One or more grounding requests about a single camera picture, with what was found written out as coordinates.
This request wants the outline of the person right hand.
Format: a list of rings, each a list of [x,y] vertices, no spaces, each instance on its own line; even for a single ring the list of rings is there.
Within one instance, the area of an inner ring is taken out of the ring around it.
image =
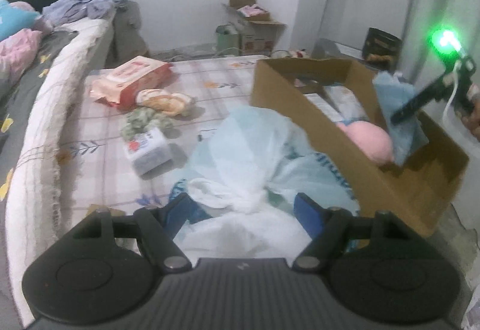
[[[473,103],[473,111],[469,116],[463,116],[461,118],[465,128],[477,139],[480,139],[480,99],[479,99],[479,87],[476,84],[472,84],[467,93],[469,101]]]

